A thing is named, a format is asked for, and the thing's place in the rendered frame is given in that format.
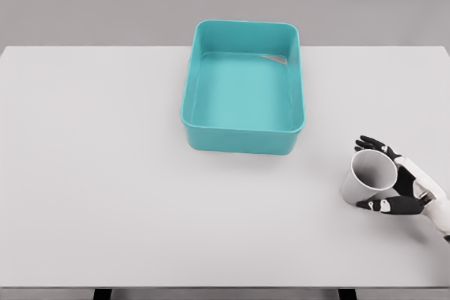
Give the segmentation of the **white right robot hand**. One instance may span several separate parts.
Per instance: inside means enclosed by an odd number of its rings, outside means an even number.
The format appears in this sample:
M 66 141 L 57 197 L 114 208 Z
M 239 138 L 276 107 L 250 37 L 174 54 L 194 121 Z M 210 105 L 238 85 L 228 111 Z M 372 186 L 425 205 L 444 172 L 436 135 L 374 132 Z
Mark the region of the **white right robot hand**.
M 423 214 L 432 219 L 450 217 L 450 199 L 444 190 L 410 159 L 368 136 L 361 136 L 356 140 L 354 149 L 377 150 L 387 155 L 397 169 L 397 181 L 393 185 L 396 196 L 360 201 L 357 202 L 357 207 L 393 215 Z

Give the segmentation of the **white paper cup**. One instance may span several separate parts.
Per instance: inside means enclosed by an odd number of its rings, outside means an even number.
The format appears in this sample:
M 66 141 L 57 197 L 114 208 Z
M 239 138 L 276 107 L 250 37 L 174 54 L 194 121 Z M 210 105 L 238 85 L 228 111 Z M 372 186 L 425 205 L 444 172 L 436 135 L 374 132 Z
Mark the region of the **white paper cup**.
M 340 187 L 342 199 L 355 205 L 377 193 L 389 190 L 397 182 L 398 169 L 384 153 L 377 150 L 357 151 Z

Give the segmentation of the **teal rectangular plastic basket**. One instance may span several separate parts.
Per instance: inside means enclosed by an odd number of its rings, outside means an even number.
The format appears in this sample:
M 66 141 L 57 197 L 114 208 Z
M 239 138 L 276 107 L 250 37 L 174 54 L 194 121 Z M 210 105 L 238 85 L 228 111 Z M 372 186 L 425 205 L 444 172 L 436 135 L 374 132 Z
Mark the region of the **teal rectangular plastic basket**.
M 284 22 L 199 22 L 180 118 L 196 150 L 289 154 L 305 124 L 297 28 Z

